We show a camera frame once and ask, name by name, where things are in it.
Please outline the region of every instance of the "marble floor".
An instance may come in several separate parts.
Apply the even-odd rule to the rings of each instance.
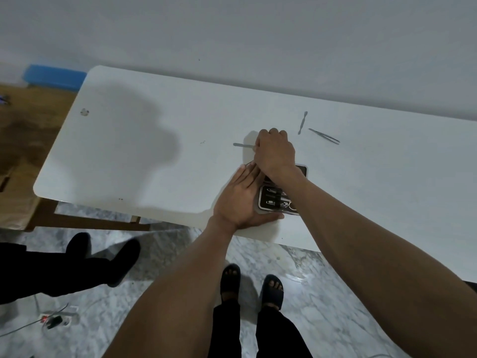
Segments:
[[[128,221],[129,216],[62,203],[57,212]],[[64,252],[74,229],[36,228],[31,233],[0,231],[0,240],[26,244],[29,251]],[[76,325],[42,329],[30,325],[0,338],[0,357],[101,357],[137,298],[199,234],[194,228],[158,222],[151,232],[88,231],[92,252],[112,256],[132,237],[140,240],[139,261],[117,288],[102,285],[75,294],[20,299],[0,306],[0,335],[38,319],[66,303],[78,307]],[[408,357],[391,342],[366,308],[320,253],[234,237],[227,261],[242,270],[242,356],[257,353],[255,325],[263,278],[280,277],[285,290],[282,312],[301,332],[314,357]]]

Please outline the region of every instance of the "gray wall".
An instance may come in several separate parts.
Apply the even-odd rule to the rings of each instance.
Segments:
[[[477,0],[1,0],[0,60],[477,120]]]

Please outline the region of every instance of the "forearm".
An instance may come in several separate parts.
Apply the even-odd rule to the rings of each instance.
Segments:
[[[326,259],[387,334],[411,355],[465,355],[477,333],[477,295],[404,239],[288,171],[276,181]]]
[[[206,355],[211,312],[233,233],[212,217],[169,271],[139,298],[104,357]]]

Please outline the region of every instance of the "trousers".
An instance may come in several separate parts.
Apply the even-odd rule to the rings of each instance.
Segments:
[[[0,271],[0,304],[6,304],[37,293],[60,296],[107,283],[111,261],[36,253],[24,245],[1,243]]]
[[[239,336],[240,304],[229,299],[214,308],[208,358],[242,357]],[[275,308],[263,307],[259,312],[255,337],[257,358],[312,357],[295,325]]]

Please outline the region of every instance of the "sandal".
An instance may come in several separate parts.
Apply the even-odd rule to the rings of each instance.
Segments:
[[[283,290],[275,288],[275,284],[283,288],[283,284],[281,283],[280,279],[277,278],[275,275],[269,274],[265,277],[262,285],[262,306],[266,303],[271,303],[278,307],[278,310],[281,309],[281,305],[283,303]]]
[[[237,274],[225,274],[226,271],[236,271]],[[220,279],[220,299],[222,299],[222,293],[236,293],[238,295],[240,289],[240,268],[237,264],[228,265],[222,272],[222,278]]]

